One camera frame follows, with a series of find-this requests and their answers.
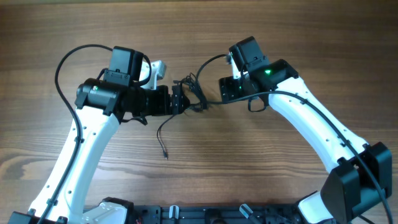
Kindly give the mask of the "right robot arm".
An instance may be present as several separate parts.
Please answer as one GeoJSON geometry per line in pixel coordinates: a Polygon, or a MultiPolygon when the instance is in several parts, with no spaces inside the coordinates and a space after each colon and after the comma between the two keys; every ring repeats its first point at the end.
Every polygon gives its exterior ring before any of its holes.
{"type": "Polygon", "coordinates": [[[335,118],[285,60],[270,62],[254,37],[229,48],[233,74],[219,81],[223,103],[260,99],[282,115],[319,156],[328,177],[318,192],[301,199],[305,223],[349,223],[387,202],[392,194],[392,154],[381,142],[369,144],[335,118]]]}

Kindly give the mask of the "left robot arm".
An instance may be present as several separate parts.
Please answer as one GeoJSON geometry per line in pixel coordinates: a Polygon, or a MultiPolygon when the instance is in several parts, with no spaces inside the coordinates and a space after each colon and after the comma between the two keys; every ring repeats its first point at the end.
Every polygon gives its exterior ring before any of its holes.
{"type": "Polygon", "coordinates": [[[26,213],[14,212],[11,223],[142,223],[127,200],[108,197],[85,210],[93,174],[109,140],[131,113],[147,124],[148,116],[183,113],[190,105],[181,85],[157,85],[160,65],[142,52],[114,47],[109,67],[87,79],[68,105],[73,122],[45,186],[26,213]]]}

